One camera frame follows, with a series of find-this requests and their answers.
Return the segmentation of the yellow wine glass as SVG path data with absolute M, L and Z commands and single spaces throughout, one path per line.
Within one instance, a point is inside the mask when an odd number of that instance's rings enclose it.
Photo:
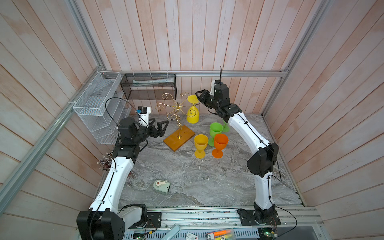
M 192 104 L 187 113 L 187 122 L 190 124 L 196 124 L 200 118 L 199 109 L 197 108 L 200 102 L 196 95 L 188 96 L 187 101 Z
M 196 147 L 195 157 L 198 159 L 202 159 L 205 157 L 205 149 L 207 148 L 209 139 L 206 135 L 196 135 L 194 138 L 194 143 Z

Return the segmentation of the gold rack with wooden base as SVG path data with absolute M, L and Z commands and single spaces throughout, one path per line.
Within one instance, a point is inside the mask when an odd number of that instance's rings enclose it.
M 176 121 L 178 129 L 174 133 L 169 135 L 166 139 L 164 139 L 164 143 L 168 147 L 170 147 L 171 150 L 175 152 L 187 141 L 189 141 L 195 135 L 195 132 L 193 132 L 186 125 L 183 125 L 181 123 L 181 116 L 179 115 L 179 113 L 182 113 L 185 116 L 187 116 L 187 113 L 183 111 L 183 108 L 185 108 L 184 102 L 182 103 L 177 102 L 174 96 L 170 93 L 162 94 L 162 100 L 168 101 L 169 99 L 172 99 L 173 101 L 172 105 L 165 104 L 165 103 L 158 103 L 156 105 L 156 109 L 158 111 L 162 111 L 166 107 L 173 108 L 173 110 L 167 113 L 166 116 L 169 121 L 172 121 L 172 122 Z

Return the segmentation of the green wine glass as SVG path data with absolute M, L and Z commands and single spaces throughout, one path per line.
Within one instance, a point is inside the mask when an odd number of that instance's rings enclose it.
M 210 124 L 210 139 L 208 144 L 213 147 L 214 146 L 214 140 L 215 136 L 217 134 L 221 134 L 223 131 L 223 125 L 220 123 L 212 123 Z
M 225 121 L 223 122 L 223 130 L 222 132 L 223 133 L 228 133 L 230 131 L 230 127 L 228 125 L 228 123 L 226 123 Z

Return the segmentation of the orange wine glass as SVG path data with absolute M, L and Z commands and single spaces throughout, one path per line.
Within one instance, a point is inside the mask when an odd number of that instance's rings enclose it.
M 227 147 L 229 138 L 224 134 L 217 134 L 214 138 L 215 149 L 212 151 L 212 155 L 216 159 L 223 157 L 223 149 Z

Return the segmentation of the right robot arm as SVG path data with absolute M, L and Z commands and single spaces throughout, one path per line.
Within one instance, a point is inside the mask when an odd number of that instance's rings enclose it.
M 230 89 L 220 80 L 213 81 L 210 90 L 195 93 L 200 103 L 222 118 L 243 138 L 253 154 L 247 161 L 249 171 L 254 175 L 256 197 L 254 202 L 254 221 L 259 225 L 268 223 L 268 219 L 277 214 L 272 199 L 274 165 L 277 162 L 279 146 L 270 143 L 248 121 L 241 108 L 231 103 Z

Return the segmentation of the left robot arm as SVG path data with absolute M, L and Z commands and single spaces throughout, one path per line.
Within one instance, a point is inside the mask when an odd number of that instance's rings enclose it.
M 77 216 L 77 225 L 83 240 L 121 240 L 130 227 L 147 225 L 147 208 L 143 204 L 130 204 L 119 209 L 125 182 L 134 167 L 140 143 L 149 137 L 163 137 L 169 121 L 150 119 L 137 122 L 127 117 L 118 123 L 118 139 L 109 161 L 109 173 L 97 197 L 87 211 Z

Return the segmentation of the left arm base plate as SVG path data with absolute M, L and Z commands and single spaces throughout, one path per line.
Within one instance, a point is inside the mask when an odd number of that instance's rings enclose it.
M 140 220 L 139 222 L 131 225 L 128 227 L 126 225 L 127 229 L 158 229 L 161 227 L 162 223 L 162 213 L 160 212 L 147 212 L 146 221 Z

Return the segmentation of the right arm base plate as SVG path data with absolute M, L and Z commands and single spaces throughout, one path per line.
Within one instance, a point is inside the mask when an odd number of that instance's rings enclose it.
M 240 217 L 242 226 L 281 225 L 281 220 L 276 210 L 265 215 L 258 210 L 238 209 L 237 214 Z

